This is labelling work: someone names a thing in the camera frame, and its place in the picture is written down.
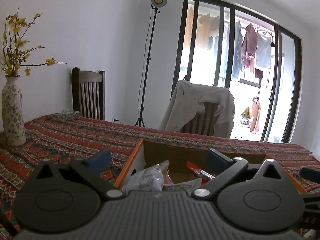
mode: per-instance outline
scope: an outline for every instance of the wooden chair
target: wooden chair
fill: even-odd
[[[214,126],[217,117],[214,113],[218,109],[218,104],[204,102],[204,114],[196,114],[196,116],[181,129],[183,133],[200,134],[213,136]]]
[[[77,67],[72,70],[73,111],[79,111],[83,117],[104,120],[105,78],[104,71],[80,71]]]

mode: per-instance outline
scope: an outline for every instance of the black tripod pole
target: black tripod pole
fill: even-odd
[[[156,24],[156,16],[158,13],[158,9],[157,7],[153,7],[152,8],[155,10],[155,17],[153,19],[153,26],[152,26],[152,32],[151,32],[151,37],[150,37],[150,45],[149,45],[149,53],[148,53],[148,58],[147,58],[147,66],[146,66],[146,73],[144,75],[144,85],[143,85],[143,92],[142,92],[142,100],[141,100],[141,108],[140,108],[140,116],[136,122],[135,125],[138,125],[139,123],[139,126],[141,127],[141,124],[144,126],[144,122],[143,122],[143,118],[142,118],[142,113],[143,113],[143,110],[144,110],[144,106],[143,106],[143,103],[144,103],[144,95],[146,93],[146,85],[147,85],[147,76],[148,76],[148,68],[149,68],[149,62],[151,60],[151,57],[150,57],[150,53],[151,53],[151,45],[152,45],[152,39],[153,39],[153,32],[155,30],[155,24]]]

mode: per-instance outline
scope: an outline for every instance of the white ceramic vase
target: white ceramic vase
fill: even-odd
[[[2,90],[4,136],[11,147],[21,146],[26,142],[21,89],[16,84],[19,77],[6,76],[7,83]]]

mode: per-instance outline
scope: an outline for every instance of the window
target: window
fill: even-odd
[[[249,29],[260,50],[246,63],[241,50]],[[178,80],[229,88],[236,107],[231,138],[289,142],[300,91],[301,40],[239,6],[184,0],[172,91]],[[247,107],[249,129],[241,116]]]

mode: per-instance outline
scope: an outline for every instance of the dining table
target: dining table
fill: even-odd
[[[320,171],[320,162],[310,155],[311,152],[295,144],[167,132],[84,117],[60,122],[57,114],[27,122],[25,129],[27,141],[20,147],[7,146],[3,133],[0,135],[0,208],[18,231],[20,228],[12,212],[14,199],[42,159],[68,163],[72,158],[89,158],[108,149],[111,163],[100,177],[113,184],[141,139],[186,148],[214,148],[221,153],[265,154],[278,161],[293,177],[302,167]],[[307,192],[320,191],[319,184],[305,179],[300,182]],[[9,234],[0,226],[0,240],[3,239],[9,239]]]

